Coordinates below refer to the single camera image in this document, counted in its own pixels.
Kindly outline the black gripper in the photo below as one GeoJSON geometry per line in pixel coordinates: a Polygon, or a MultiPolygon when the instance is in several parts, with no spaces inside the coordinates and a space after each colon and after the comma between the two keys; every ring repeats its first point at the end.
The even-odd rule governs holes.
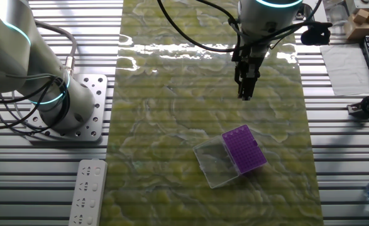
{"type": "Polygon", "coordinates": [[[259,43],[252,45],[244,39],[236,45],[233,53],[233,62],[235,62],[234,77],[238,78],[238,98],[250,100],[255,89],[256,79],[260,77],[259,69],[268,51],[268,43],[259,43]]]}

